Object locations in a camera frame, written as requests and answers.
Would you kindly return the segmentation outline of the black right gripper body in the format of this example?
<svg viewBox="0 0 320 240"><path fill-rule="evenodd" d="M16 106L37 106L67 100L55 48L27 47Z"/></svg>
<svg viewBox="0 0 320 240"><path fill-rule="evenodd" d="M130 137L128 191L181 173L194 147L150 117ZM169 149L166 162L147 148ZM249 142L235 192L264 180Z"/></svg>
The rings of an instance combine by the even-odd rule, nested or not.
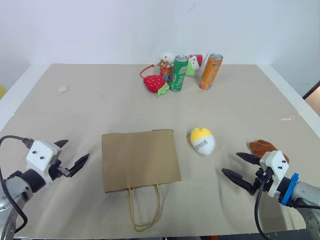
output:
<svg viewBox="0 0 320 240"><path fill-rule="evenodd" d="M260 189L260 187L262 186L262 183L264 183L262 187L263 192L268 192L270 190L271 185L273 184L273 180L272 180L273 173L274 172L270 167L267 167L265 170L262 167L260 167L256 171L255 173L256 178L253 183L254 191L252 195L254 195L256 191Z"/></svg>

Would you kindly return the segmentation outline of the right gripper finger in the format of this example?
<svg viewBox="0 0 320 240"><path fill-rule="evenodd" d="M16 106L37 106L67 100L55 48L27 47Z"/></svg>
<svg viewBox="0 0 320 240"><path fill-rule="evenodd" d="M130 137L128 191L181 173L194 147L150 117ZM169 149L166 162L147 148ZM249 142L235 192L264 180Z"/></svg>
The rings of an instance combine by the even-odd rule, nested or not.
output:
<svg viewBox="0 0 320 240"><path fill-rule="evenodd" d="M254 195L256 192L256 187L251 183L243 180L243 176L234 172L233 170L222 168L222 173L234 184L246 190L250 195Z"/></svg>
<svg viewBox="0 0 320 240"><path fill-rule="evenodd" d="M236 155L248 163L251 163L253 165L258 165L258 166L260 165L261 158L258 156L255 156L250 153L245 153L245 152L237 152Z"/></svg>

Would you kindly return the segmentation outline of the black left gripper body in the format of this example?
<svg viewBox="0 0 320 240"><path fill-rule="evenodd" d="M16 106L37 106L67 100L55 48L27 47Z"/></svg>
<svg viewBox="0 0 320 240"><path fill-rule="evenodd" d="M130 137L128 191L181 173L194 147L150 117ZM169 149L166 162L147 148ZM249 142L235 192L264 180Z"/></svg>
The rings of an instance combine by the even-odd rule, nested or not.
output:
<svg viewBox="0 0 320 240"><path fill-rule="evenodd" d="M62 162L59 159L56 159L55 162L50 165L48 169L48 173L52 180L56 180L61 176L64 176L66 178L71 177L70 170L67 168L64 168L61 164Z"/></svg>

